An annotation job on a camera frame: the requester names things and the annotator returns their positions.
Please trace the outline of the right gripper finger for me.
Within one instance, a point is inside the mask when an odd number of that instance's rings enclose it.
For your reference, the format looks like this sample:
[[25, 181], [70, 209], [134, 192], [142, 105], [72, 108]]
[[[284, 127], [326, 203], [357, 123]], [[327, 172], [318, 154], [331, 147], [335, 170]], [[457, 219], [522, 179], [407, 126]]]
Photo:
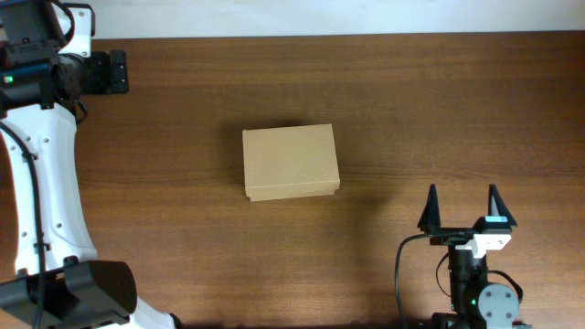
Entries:
[[422, 232], [440, 232], [441, 215], [435, 184], [430, 185], [425, 207], [421, 213], [417, 227]]
[[511, 228], [517, 227], [517, 222], [500, 196], [497, 185], [491, 184], [488, 189], [488, 216], [499, 218], [501, 222], [507, 223]]

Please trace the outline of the brown cardboard box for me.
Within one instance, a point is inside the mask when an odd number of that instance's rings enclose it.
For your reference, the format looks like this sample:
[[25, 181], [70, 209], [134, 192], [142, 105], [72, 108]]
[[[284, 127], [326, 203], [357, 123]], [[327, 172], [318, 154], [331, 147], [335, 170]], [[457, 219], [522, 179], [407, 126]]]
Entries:
[[242, 132], [246, 196], [252, 202], [328, 196], [340, 188], [333, 125]]

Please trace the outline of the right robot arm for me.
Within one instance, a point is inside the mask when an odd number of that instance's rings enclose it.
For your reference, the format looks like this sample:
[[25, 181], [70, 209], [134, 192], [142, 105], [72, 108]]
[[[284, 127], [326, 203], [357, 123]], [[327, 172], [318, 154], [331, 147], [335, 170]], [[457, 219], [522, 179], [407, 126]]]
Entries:
[[503, 249], [517, 227], [516, 220], [490, 185], [488, 211], [470, 228], [441, 225], [436, 186], [430, 186], [418, 228], [431, 245], [447, 248], [450, 313], [434, 313], [431, 328], [518, 328], [516, 319], [524, 292], [503, 271], [491, 270], [487, 253]]

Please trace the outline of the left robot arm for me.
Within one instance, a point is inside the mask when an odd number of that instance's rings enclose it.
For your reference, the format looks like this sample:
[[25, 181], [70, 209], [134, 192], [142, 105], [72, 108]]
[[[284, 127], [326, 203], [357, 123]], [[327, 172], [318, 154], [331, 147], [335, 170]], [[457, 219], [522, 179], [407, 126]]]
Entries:
[[126, 263], [99, 259], [84, 220], [74, 155], [82, 97], [129, 90], [125, 52], [93, 50], [95, 25], [87, 4], [1, 4], [1, 136], [18, 228], [1, 307], [34, 328], [177, 328], [138, 296]]

